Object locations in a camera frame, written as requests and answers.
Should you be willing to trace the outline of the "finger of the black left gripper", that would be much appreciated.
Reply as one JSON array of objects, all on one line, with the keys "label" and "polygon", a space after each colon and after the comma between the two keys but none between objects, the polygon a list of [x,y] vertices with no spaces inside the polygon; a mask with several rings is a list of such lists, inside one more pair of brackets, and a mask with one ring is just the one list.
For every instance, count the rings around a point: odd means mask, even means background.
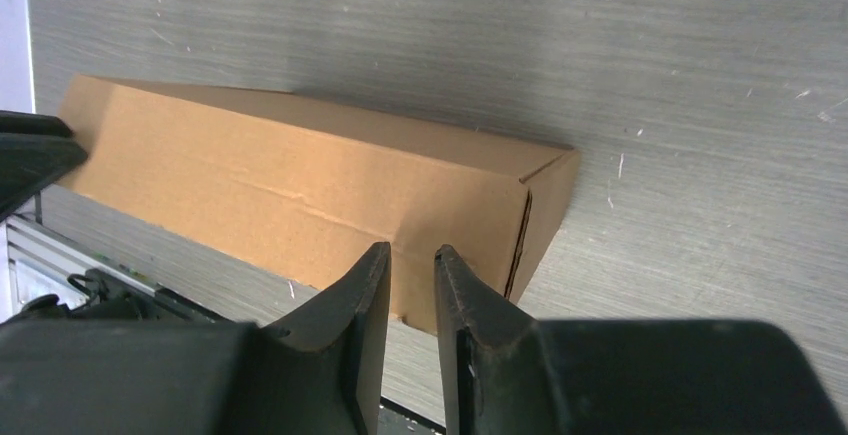
[{"label": "finger of the black left gripper", "polygon": [[1,112],[1,218],[83,164],[88,153],[55,116]]}]

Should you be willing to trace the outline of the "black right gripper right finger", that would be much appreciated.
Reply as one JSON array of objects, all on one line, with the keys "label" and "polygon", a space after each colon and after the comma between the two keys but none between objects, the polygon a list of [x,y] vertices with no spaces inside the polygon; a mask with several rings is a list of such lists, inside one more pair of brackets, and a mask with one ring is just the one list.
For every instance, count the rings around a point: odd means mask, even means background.
[{"label": "black right gripper right finger", "polygon": [[451,434],[843,434],[799,346],[740,319],[536,319],[434,260]]}]

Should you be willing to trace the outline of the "brown cardboard box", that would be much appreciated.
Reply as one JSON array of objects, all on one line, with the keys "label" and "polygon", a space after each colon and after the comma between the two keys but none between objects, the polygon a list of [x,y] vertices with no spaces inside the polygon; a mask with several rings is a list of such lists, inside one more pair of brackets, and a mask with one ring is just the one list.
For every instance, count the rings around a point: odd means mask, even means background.
[{"label": "brown cardboard box", "polygon": [[267,90],[77,75],[58,115],[88,155],[65,188],[319,290],[387,241],[390,311],[427,333],[436,251],[519,300],[580,164],[571,147]]}]

